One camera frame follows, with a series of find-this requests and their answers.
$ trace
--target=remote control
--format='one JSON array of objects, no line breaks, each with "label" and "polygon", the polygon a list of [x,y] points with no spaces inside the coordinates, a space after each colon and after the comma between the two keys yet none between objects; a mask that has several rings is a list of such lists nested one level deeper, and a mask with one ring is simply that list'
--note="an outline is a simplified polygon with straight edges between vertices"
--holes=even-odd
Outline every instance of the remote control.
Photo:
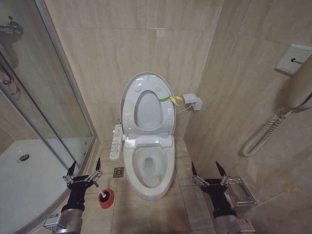
[{"label": "remote control", "polygon": [[114,137],[111,147],[111,154],[109,156],[111,161],[117,161],[121,151],[121,141],[122,141],[122,128],[121,124],[115,125]]}]

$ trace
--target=shower drain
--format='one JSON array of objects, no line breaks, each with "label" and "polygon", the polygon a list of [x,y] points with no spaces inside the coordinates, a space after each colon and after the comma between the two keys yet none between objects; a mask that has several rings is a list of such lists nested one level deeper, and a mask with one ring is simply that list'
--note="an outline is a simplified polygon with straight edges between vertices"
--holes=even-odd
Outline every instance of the shower drain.
[{"label": "shower drain", "polygon": [[29,154],[25,154],[19,158],[19,160],[22,162],[26,161],[27,159],[29,159]]},{"label": "shower drain", "polygon": [[115,167],[113,178],[123,177],[123,167]]}]

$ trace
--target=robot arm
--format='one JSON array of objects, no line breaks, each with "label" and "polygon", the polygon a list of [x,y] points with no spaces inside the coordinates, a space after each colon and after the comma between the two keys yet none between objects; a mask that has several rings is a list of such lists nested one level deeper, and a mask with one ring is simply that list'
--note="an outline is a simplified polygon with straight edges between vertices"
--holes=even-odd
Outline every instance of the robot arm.
[{"label": "robot arm", "polygon": [[225,191],[228,188],[230,176],[226,175],[224,169],[216,162],[221,179],[205,179],[197,175],[192,163],[192,180],[201,190],[210,196],[214,207],[213,216],[217,223],[218,234],[252,234],[255,232],[252,224],[246,219],[237,219],[236,212],[231,208]]},{"label": "robot arm", "polygon": [[67,175],[63,176],[67,187],[71,190],[67,204],[63,206],[60,213],[48,216],[43,225],[52,230],[53,234],[80,234],[86,190],[92,185],[98,188],[96,181],[102,175],[100,159],[98,159],[96,171],[92,175],[73,177],[75,165],[76,162],[68,169]]}]

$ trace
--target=shower enclosure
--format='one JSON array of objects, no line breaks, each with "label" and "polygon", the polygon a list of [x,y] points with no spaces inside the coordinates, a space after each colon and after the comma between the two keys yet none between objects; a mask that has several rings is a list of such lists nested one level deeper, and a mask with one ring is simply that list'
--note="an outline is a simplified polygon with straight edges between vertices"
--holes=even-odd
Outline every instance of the shower enclosure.
[{"label": "shower enclosure", "polygon": [[95,138],[44,2],[0,0],[0,234],[55,203]]}]

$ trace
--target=toilet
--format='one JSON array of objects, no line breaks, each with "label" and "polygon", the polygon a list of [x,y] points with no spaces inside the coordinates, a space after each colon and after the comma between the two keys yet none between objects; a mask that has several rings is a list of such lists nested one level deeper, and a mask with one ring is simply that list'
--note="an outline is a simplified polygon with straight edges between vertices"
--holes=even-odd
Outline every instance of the toilet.
[{"label": "toilet", "polygon": [[163,197],[173,181],[176,107],[168,83],[158,74],[144,72],[126,85],[120,102],[124,133],[123,158],[128,182],[147,200]]}]

